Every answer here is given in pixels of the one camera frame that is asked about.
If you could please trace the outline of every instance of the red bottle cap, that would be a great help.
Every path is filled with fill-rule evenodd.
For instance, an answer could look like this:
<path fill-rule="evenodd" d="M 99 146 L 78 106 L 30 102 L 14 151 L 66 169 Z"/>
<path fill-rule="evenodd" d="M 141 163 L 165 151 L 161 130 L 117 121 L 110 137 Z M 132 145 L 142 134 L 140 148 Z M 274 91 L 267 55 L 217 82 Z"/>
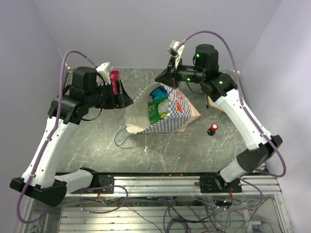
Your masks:
<path fill-rule="evenodd" d="M 218 129 L 218 125 L 216 125 L 216 124 L 212 124 L 210 126 L 210 130 L 212 130 L 212 131 L 216 131 L 217 129 Z"/>

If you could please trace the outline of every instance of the green snack bag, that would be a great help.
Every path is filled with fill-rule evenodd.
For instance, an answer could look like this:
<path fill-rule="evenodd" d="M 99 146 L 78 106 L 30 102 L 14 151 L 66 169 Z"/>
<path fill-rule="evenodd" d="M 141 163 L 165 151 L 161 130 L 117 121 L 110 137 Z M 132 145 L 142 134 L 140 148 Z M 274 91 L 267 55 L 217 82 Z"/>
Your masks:
<path fill-rule="evenodd" d="M 149 121 L 150 124 L 155 124 L 159 120 L 167 117 L 167 110 L 169 108 L 168 97 L 163 97 L 161 99 L 152 101 L 148 103 L 149 108 Z"/>

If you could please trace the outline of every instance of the blue package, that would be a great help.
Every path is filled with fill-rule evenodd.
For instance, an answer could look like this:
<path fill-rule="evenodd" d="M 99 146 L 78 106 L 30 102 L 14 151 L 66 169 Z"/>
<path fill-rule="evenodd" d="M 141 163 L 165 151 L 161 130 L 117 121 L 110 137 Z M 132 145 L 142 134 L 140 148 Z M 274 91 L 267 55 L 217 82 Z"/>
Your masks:
<path fill-rule="evenodd" d="M 158 100 L 158 99 L 167 97 L 169 95 L 167 94 L 167 91 L 165 90 L 165 88 L 160 86 L 157 89 L 155 89 L 153 92 L 151 92 L 150 96 L 152 96 L 153 100 Z"/>

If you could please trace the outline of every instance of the gray marble tabletop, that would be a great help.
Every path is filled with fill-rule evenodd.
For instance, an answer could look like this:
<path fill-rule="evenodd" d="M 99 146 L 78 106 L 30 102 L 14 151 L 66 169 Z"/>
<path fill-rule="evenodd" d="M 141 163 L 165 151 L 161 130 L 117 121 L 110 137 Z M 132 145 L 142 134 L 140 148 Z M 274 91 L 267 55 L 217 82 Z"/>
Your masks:
<path fill-rule="evenodd" d="M 118 69 L 128 95 L 135 99 L 162 69 Z M 200 86 L 190 84 L 200 92 Z M 74 172 L 82 166 L 98 172 L 214 172 L 246 149 L 242 136 L 229 117 L 219 110 L 207 110 L 205 96 L 191 92 L 185 84 L 179 89 L 189 98 L 201 117 L 181 133 L 149 133 L 131 136 L 124 146 L 114 144 L 114 135 L 124 126 L 125 109 L 103 110 L 91 122 L 81 122 L 59 163 L 58 172 Z M 90 109 L 93 118 L 99 109 Z M 207 130 L 218 124 L 214 136 Z M 120 133 L 125 138 L 127 131 Z"/>

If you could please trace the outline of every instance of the white wall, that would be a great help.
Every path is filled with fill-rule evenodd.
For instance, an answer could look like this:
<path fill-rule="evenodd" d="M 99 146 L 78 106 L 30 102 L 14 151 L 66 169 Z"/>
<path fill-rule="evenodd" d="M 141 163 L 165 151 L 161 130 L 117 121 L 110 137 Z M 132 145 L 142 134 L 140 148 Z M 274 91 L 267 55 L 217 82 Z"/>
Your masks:
<path fill-rule="evenodd" d="M 165 68 L 172 39 L 198 30 L 221 34 L 241 69 L 277 9 L 280 0 L 35 0 L 52 37 L 64 54 L 78 49 L 115 67 Z M 232 69 L 227 51 L 212 35 L 187 42 L 184 63 L 195 46 L 213 44 L 222 69 Z M 88 65 L 69 58 L 73 66 Z"/>
<path fill-rule="evenodd" d="M 32 1 L 0 7 L 0 231 L 13 231 L 18 192 L 12 178 L 25 171 L 58 94 L 61 56 Z"/>
<path fill-rule="evenodd" d="M 242 69 L 247 103 L 273 134 L 287 174 L 279 179 L 295 232 L 310 232 L 311 1 L 283 0 Z M 281 171 L 277 155 L 268 161 Z"/>

